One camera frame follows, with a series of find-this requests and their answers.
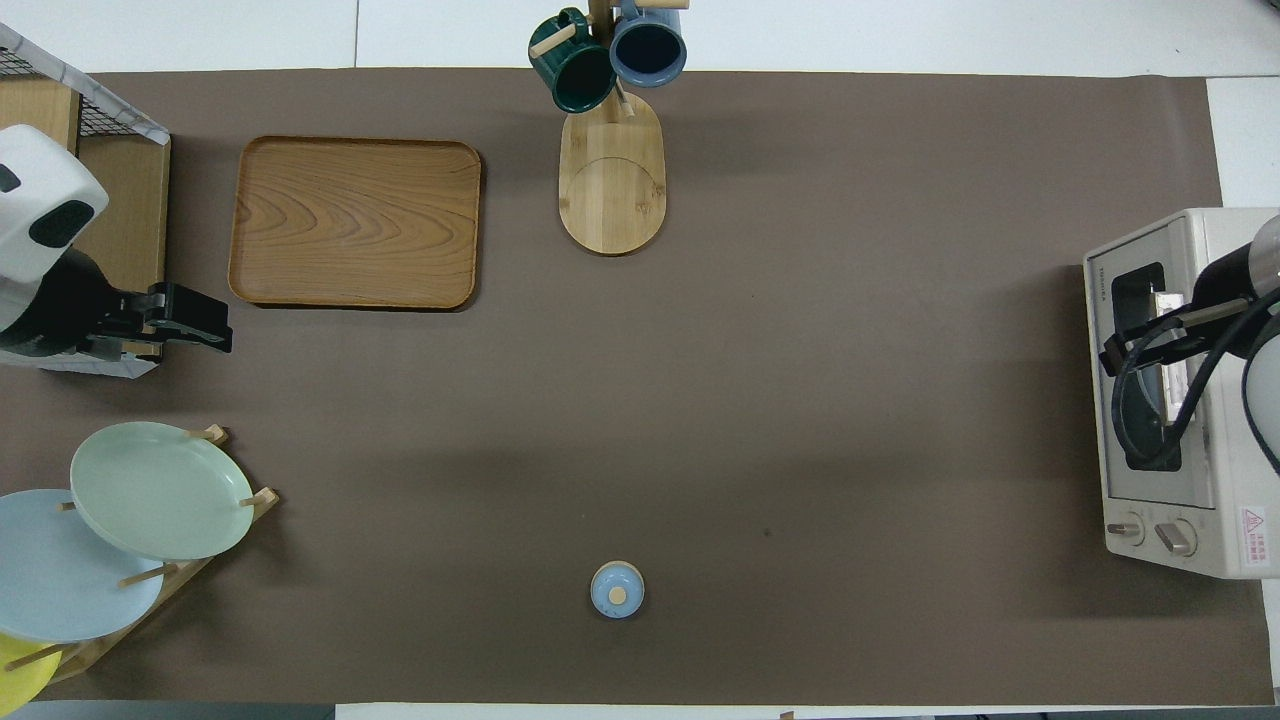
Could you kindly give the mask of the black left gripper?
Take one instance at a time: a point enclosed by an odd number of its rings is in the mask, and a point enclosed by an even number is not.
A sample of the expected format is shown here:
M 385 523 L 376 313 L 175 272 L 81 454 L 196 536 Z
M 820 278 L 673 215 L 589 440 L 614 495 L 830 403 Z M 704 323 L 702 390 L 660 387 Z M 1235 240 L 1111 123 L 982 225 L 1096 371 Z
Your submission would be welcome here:
M 3 331 L 1 347 L 26 357 L 49 357 L 95 338 L 145 341 L 142 316 L 129 309 L 137 297 L 114 288 L 92 258 L 69 249 L 41 279 L 29 306 Z M 148 328 L 161 342 L 230 354 L 227 306 L 206 306 L 204 293 L 157 282 L 148 287 Z

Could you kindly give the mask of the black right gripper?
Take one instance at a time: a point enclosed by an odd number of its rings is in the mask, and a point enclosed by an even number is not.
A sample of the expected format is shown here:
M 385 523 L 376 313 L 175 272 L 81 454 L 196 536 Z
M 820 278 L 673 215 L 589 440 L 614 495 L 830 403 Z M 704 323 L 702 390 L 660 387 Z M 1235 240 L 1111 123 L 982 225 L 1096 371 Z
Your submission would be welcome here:
M 1233 300 L 1248 304 L 1265 295 L 1265 246 L 1248 243 L 1213 260 L 1202 270 L 1193 288 L 1194 309 L 1216 307 Z M 1207 352 L 1240 313 L 1196 325 L 1188 331 L 1179 316 L 1155 318 L 1143 325 L 1115 331 L 1102 345 L 1100 365 L 1117 377 L 1133 357 L 1133 370 L 1153 364 L 1170 365 Z

